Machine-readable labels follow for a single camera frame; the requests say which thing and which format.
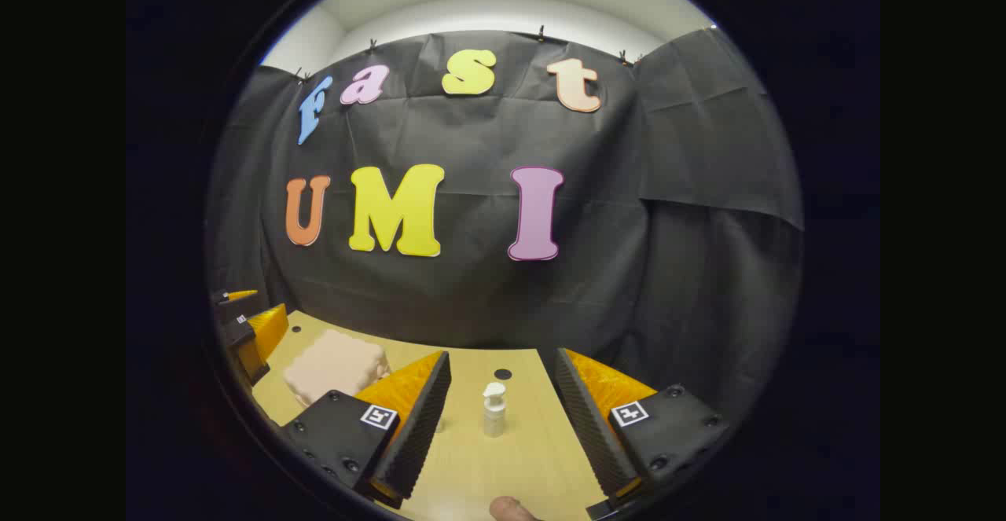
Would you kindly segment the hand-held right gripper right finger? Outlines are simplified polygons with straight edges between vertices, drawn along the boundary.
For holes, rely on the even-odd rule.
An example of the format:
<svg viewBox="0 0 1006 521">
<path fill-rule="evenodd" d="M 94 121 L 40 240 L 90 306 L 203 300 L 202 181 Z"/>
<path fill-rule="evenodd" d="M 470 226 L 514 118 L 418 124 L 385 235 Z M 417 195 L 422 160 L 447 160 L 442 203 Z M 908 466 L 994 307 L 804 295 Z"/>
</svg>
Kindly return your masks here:
<svg viewBox="0 0 1006 521">
<path fill-rule="evenodd" d="M 561 347 L 558 395 L 604 499 L 591 519 L 626 519 L 698 471 L 732 425 L 679 383 L 651 388 Z"/>
</svg>

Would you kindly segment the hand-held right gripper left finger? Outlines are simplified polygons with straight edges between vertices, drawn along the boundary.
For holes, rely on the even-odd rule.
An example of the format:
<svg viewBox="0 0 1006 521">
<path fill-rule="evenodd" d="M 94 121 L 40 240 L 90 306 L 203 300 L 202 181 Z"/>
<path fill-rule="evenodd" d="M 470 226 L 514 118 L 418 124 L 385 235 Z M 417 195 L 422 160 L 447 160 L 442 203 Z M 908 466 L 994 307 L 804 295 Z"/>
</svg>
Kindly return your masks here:
<svg viewBox="0 0 1006 521">
<path fill-rule="evenodd" d="M 452 381 L 436 350 L 356 395 L 329 390 L 281 427 L 331 484 L 392 509 L 413 496 Z"/>
</svg>

